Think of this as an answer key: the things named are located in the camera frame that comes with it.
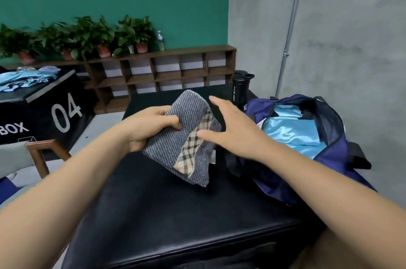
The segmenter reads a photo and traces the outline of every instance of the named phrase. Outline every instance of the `plant pot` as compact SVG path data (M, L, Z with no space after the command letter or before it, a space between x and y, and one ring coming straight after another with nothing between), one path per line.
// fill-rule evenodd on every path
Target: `plant pot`
M99 52L99 56L101 58L105 58L105 57L111 57L111 52L110 49L108 48L108 46L97 46L97 51Z
M27 52L18 52L18 57L20 58L20 61L24 65L31 65L36 62L35 58L33 58L31 55L29 55Z
M63 49L63 51L61 53L62 53L63 59L65 61L73 61L74 60L74 58L71 55L71 50L70 49Z
M140 42L139 44L136 44L137 51L138 53L147 53L148 52L148 43L146 42Z
M133 46L132 44L128 46L128 50L129 50L129 53L130 53L130 54L134 54L134 53L135 53L135 51L134 51L134 46Z

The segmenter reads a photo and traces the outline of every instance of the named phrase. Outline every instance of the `plaid fabric strip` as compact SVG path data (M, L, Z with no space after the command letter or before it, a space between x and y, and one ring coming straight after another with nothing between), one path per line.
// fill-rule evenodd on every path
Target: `plaid fabric strip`
M210 110L206 110L200 119L199 125L189 134L186 142L182 147L182 151L176 160L174 169L182 174L190 177L195 170L195 155L199 146L203 143L203 140L197 137L197 132L199 130L209 129L211 122L213 121L213 114Z

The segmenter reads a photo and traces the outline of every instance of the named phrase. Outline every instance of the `wooden cubby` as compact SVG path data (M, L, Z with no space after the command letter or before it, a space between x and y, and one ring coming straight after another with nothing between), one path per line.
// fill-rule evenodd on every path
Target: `wooden cubby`
M208 55L212 52L225 52L225 66L209 67ZM198 55L202 56L203 68L196 69L182 69L181 56L182 55ZM179 60L179 70L157 72L155 59L162 56L177 56ZM150 62L150 73L132 74L129 60L146 59ZM122 76L107 77L105 69L102 65L103 62L119 63ZM33 67L42 66L75 66L84 65L86 71L89 73L89 79L83 81L84 88L87 90L94 90L99 101L94 107L96 114L112 113L125 111L131 97L137 95L137 84L155 84L155 90L159 92L160 82L180 80L182 88L187 79L203 78L204 86L208 85L210 76L225 76L225 82L232 82L234 70L236 68L236 48L230 45L219 46L206 46L206 47L193 47L170 49L165 51L149 52L144 54L134 54L127 56L117 56L108 58L91 59L89 61L46 61L39 62L32 65ZM14 63L5 66L8 69L15 69L22 66L21 63ZM112 86L126 86L128 96L114 97L111 87Z

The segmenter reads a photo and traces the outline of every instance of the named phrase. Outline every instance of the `floor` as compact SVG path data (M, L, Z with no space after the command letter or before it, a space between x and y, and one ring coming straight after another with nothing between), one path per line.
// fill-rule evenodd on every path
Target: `floor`
M101 133L107 131L115 124L119 123L124 116L124 112L117 112L117 113L109 113L109 114L101 114L96 115L90 124L87 126L85 131L76 141L72 149L69 151L71 155L76 154L79 150L84 148L87 144L97 138ZM52 160L48 161L47 165L50 172L54 172L58 167L62 165L62 160ZM27 167L25 169L21 169L17 172L17 175L12 180L12 182L18 186L26 186L28 184L35 184L41 180L37 169L32 167ZM59 260L54 265L53 269L60 269L62 266L63 258L65 257L66 251L63 252Z

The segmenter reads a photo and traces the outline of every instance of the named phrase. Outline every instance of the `metal pipe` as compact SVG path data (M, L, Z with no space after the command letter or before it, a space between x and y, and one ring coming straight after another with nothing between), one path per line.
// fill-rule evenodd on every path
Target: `metal pipe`
M280 90L281 90L282 77L283 77L283 72L284 72L284 70L285 70L285 65L286 65L286 58L289 56L290 39L292 38L293 25L294 25L294 23L295 23L295 17L296 17L296 11L297 11L297 9L298 9L298 3L299 3L299 0L294 0L294 1L293 1L292 13L291 13L291 15L290 15L289 29L287 30L287 37L286 37L285 49L283 50L283 57L282 57L282 63L281 63L281 70L279 71L279 78L278 78L278 84L277 84L277 91L276 91L276 93L275 93L275 97L276 97L276 98L279 96L279 92L280 92Z

